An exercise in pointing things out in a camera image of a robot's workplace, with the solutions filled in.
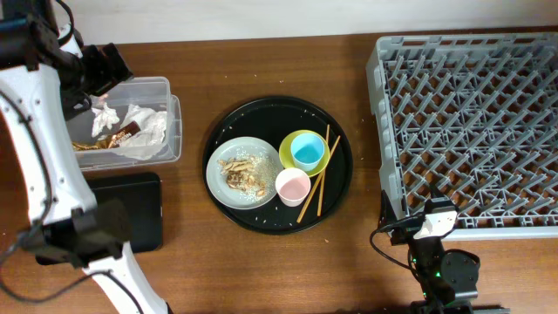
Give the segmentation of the small white tissue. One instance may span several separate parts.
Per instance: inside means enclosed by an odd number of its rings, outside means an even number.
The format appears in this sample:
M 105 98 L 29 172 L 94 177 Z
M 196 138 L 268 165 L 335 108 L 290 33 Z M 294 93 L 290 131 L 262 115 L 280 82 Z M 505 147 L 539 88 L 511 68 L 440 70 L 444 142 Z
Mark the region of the small white tissue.
M 95 115 L 92 122 L 92 137 L 95 138 L 107 128 L 112 129 L 112 126 L 119 123 L 119 116 L 115 109 L 110 108 L 106 102 L 101 102 L 92 108 Z

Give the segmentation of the gold brown snack wrapper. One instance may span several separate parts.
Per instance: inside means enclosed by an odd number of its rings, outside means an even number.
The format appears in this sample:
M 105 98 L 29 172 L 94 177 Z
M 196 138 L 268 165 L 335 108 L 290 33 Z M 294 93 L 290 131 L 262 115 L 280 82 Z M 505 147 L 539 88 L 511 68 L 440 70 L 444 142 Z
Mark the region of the gold brown snack wrapper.
M 119 129 L 116 133 L 106 136 L 102 140 L 98 140 L 93 144 L 82 144 L 73 142 L 72 147 L 75 151 L 88 151 L 99 149 L 111 149 L 119 147 L 120 144 L 140 131 L 140 126 L 137 122 L 133 121 L 128 125 Z

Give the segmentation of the light blue cup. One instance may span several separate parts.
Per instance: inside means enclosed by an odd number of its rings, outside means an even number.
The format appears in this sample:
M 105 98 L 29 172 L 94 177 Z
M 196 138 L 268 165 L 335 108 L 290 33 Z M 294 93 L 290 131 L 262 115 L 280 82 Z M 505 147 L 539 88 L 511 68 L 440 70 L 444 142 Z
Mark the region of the light blue cup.
M 325 155 L 322 138 L 314 133 L 301 133 L 290 144 L 295 167 L 309 172 L 317 167 Z

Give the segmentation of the pink cup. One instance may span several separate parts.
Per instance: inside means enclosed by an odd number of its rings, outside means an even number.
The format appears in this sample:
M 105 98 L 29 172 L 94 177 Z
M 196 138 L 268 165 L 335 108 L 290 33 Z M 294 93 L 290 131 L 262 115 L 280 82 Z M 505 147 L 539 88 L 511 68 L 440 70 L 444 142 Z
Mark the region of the pink cup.
M 301 169 L 283 169 L 276 177 L 276 192 L 287 207 L 299 206 L 310 193 L 310 178 Z

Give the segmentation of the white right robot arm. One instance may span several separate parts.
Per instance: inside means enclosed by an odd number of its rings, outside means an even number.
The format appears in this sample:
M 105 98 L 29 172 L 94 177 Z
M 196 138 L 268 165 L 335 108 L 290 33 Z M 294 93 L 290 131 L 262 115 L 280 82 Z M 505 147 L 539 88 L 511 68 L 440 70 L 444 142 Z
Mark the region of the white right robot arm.
M 508 308 L 489 306 L 475 308 L 478 297 L 480 258 L 461 249 L 444 249 L 442 240 L 454 228 L 458 214 L 455 203 L 436 187 L 430 187 L 431 198 L 417 214 L 398 219 L 386 191 L 381 193 L 378 227 L 370 235 L 370 244 L 383 258 L 409 270 L 423 292 L 422 301 L 414 301 L 407 313 L 509 313 Z M 391 237 L 391 244 L 408 246 L 407 262 L 402 263 L 384 253 L 375 243 L 380 233 Z

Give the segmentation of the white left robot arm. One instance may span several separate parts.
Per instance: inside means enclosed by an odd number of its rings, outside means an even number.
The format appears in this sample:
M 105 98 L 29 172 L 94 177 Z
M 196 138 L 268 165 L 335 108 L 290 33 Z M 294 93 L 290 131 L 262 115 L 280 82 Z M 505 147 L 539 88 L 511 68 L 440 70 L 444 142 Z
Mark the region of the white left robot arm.
M 136 262 L 117 199 L 98 202 L 79 168 L 66 121 L 133 74 L 113 44 L 84 45 L 58 28 L 51 1 L 1 4 L 1 113 L 27 189 L 30 226 L 2 254 L 23 249 L 68 263 L 121 313 L 167 313 Z

